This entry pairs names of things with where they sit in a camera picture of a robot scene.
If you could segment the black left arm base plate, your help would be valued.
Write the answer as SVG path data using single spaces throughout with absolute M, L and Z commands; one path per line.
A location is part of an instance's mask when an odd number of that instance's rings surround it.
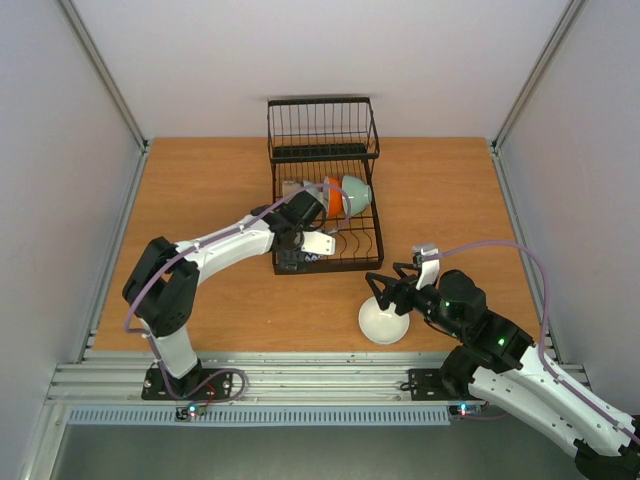
M 231 397 L 233 373 L 228 369 L 200 368 L 181 379 L 160 368 L 145 374 L 141 398 L 146 401 L 223 401 Z

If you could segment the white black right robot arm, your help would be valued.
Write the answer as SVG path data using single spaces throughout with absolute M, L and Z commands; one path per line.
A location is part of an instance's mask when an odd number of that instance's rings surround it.
M 393 268 L 393 277 L 365 276 L 376 304 L 396 314 L 416 311 L 460 343 L 437 374 L 447 398 L 501 408 L 561 447 L 588 479 L 638 478 L 637 418 L 559 368 L 528 333 L 490 310 L 485 292 L 462 271 L 426 283 L 420 267 Z

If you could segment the green patterned bowl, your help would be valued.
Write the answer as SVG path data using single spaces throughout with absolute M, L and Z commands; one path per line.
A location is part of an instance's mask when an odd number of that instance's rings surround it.
M 312 195 L 318 202 L 324 202 L 324 193 L 321 187 L 318 187 L 316 184 L 309 180 L 304 180 L 302 185 L 306 187 L 306 192 Z

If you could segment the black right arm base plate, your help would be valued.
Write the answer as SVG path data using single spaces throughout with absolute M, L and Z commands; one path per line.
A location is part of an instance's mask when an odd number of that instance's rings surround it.
M 468 391 L 455 393 L 452 387 L 445 385 L 440 370 L 437 368 L 412 368 L 407 371 L 407 382 L 404 384 L 412 401 L 478 401 Z

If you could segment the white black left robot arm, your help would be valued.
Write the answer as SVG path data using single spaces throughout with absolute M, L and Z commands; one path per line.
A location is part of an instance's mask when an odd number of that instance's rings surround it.
M 123 287 L 129 305 L 124 330 L 147 339 L 169 395 L 189 398 L 204 385 L 186 328 L 198 287 L 248 258 L 304 246 L 319 216 L 326 216 L 322 194 L 310 184 L 205 236 L 177 243 L 160 236 L 148 243 Z

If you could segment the orange bowl white inside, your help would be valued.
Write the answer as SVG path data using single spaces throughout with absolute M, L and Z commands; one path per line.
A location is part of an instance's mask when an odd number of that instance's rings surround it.
M 326 176 L 323 183 L 341 188 L 341 182 L 333 177 Z M 328 218 L 336 218 L 343 212 L 343 196 L 339 190 L 336 190 L 333 187 L 323 189 L 324 207 Z

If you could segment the beige floral bowl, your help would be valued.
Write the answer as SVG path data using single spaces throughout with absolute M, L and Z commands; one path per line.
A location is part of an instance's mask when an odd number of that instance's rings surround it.
M 295 194 L 301 188 L 302 188 L 302 184 L 296 181 L 292 181 L 292 180 L 283 181 L 281 185 L 282 197 L 287 197 L 289 195 Z

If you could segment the red white patterned bowl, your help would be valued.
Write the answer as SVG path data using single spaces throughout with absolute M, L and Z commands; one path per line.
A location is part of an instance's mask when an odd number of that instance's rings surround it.
M 305 253 L 302 256 L 302 261 L 305 263 L 313 263 L 313 262 L 318 262 L 325 259 L 326 257 L 324 255 L 312 254 L 312 253 Z

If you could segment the plain mint green bowl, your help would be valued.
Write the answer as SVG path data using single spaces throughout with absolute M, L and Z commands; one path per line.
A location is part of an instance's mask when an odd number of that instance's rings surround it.
M 365 211 L 373 200 L 371 186 L 358 177 L 345 175 L 341 181 L 343 210 L 350 217 Z

